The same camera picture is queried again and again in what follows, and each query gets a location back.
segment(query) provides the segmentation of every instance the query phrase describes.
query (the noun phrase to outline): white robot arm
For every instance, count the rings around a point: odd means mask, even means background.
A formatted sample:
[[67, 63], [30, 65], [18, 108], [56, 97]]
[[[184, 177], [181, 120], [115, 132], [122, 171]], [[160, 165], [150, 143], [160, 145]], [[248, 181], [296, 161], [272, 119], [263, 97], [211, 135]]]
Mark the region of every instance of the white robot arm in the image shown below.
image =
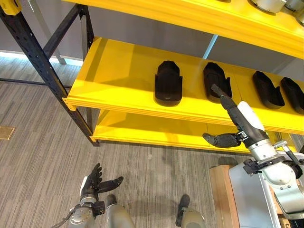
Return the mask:
[[[204, 133], [204, 139], [217, 147], [234, 147], [243, 142], [255, 159], [244, 162], [245, 171], [250, 175], [262, 174], [287, 219], [304, 219], [304, 188], [296, 182], [303, 174], [300, 165], [304, 165], [304, 161], [299, 161], [293, 155], [286, 141], [275, 145], [270, 143], [262, 123], [246, 102], [242, 101], [237, 106], [218, 86], [213, 85], [211, 89], [220, 96], [222, 106], [239, 132], [215, 136]], [[278, 154], [276, 149], [279, 147], [283, 148], [291, 161]]]

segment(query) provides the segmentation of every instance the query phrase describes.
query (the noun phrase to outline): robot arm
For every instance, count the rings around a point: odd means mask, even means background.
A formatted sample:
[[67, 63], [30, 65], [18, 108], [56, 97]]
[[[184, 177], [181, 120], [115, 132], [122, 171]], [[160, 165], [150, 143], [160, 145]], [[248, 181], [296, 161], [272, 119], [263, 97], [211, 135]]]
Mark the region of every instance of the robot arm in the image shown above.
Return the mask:
[[[303, 174], [300, 165], [304, 165], [304, 161], [294, 156], [285, 141], [274, 146], [270, 143], [262, 123], [246, 102], [242, 101], [237, 106], [218, 86], [213, 85], [211, 89], [220, 96], [223, 108], [239, 132], [222, 135], [204, 133], [204, 139], [217, 147], [234, 147], [243, 142], [255, 159], [244, 162], [245, 171], [250, 175], [262, 173], [287, 219], [304, 219], [304, 188], [296, 183], [296, 179]], [[283, 147], [291, 161], [279, 156], [278, 147]]]
[[80, 190], [80, 202], [73, 207], [66, 218], [52, 226], [58, 228], [69, 220], [69, 228], [94, 228], [95, 218], [105, 212], [105, 203], [99, 201], [98, 194], [116, 189], [123, 181], [123, 177], [115, 180], [102, 181], [102, 172], [98, 163], [91, 174], [84, 177]]

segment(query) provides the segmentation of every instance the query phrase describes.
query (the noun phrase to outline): gray wall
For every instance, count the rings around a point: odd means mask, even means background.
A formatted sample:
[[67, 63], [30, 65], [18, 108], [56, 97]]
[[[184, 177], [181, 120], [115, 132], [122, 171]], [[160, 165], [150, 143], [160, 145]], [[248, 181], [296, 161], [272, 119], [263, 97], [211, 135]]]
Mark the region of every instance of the gray wall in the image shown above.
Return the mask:
[[[42, 46], [47, 42], [29, 4], [21, 0], [26, 20]], [[73, 4], [60, 0], [37, 0], [45, 20], [54, 32]], [[172, 24], [141, 18], [120, 12], [89, 7], [96, 36], [165, 49], [202, 57], [212, 34]], [[21, 51], [4, 24], [0, 22], [0, 49]], [[80, 20], [76, 19], [59, 46], [61, 55], [82, 58]], [[253, 68], [266, 72], [290, 75], [304, 80], [303, 62], [291, 56], [261, 47], [219, 37], [209, 59]]]

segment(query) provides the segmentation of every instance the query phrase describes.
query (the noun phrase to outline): gray carpet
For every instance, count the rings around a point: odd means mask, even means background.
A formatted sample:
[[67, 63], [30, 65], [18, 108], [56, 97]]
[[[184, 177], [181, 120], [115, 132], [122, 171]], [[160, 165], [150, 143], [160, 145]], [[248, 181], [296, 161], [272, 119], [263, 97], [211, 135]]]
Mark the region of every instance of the gray carpet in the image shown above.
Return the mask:
[[[58, 77], [65, 86], [71, 86], [80, 70], [79, 66], [52, 63]], [[43, 82], [28, 59], [0, 57], [0, 78], [30, 82]]]
[[[92, 147], [46, 86], [0, 82], [0, 104], [0, 125], [16, 126], [10, 141], [0, 141], [1, 228], [48, 228], [60, 221], [78, 203], [82, 178], [97, 162], [104, 180], [124, 176], [109, 193], [138, 228], [175, 227], [184, 193], [214, 228], [209, 168], [247, 158], [119, 142]], [[105, 215], [96, 227], [105, 227]]]

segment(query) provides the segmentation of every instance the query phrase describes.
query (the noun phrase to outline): black metal upright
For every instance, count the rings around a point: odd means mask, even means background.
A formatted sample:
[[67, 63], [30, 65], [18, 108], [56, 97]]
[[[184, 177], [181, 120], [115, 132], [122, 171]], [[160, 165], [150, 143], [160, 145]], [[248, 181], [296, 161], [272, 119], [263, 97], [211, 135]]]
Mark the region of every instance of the black metal upright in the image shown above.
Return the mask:
[[50, 88], [57, 100], [61, 103], [61, 105], [71, 116], [71, 118], [75, 121], [77, 126], [85, 134], [85, 136], [92, 143], [92, 145], [98, 146], [98, 142], [93, 142], [90, 138], [90, 136], [93, 135], [92, 129], [90, 129], [88, 124], [85, 122], [80, 112], [78, 110], [70, 111], [67, 105], [62, 100], [62, 98], [67, 97], [68, 93], [63, 87], [60, 79], [58, 78], [56, 72], [54, 71], [52, 65], [49, 62], [49, 58], [59, 45], [61, 39], [63, 38], [63, 36], [65, 35], [65, 33], [67, 32], [67, 30], [69, 29], [78, 14], [80, 16], [86, 15], [87, 28], [89, 30], [87, 36], [88, 43], [93, 42], [94, 34], [88, 8], [87, 6], [76, 4], [71, 9], [66, 18], [62, 21], [62, 23], [59, 25], [57, 30], [54, 32], [53, 36], [50, 38], [50, 40], [44, 47], [44, 51], [38, 43], [37, 39], [35, 38], [22, 13], [19, 12], [14, 16], [7, 15], [2, 9], [2, 7], [0, 7], [0, 17], [2, 21], [4, 22], [4, 24], [6, 25], [18, 45], [23, 50], [24, 54], [28, 57], [34, 68], [37, 70], [44, 82]]

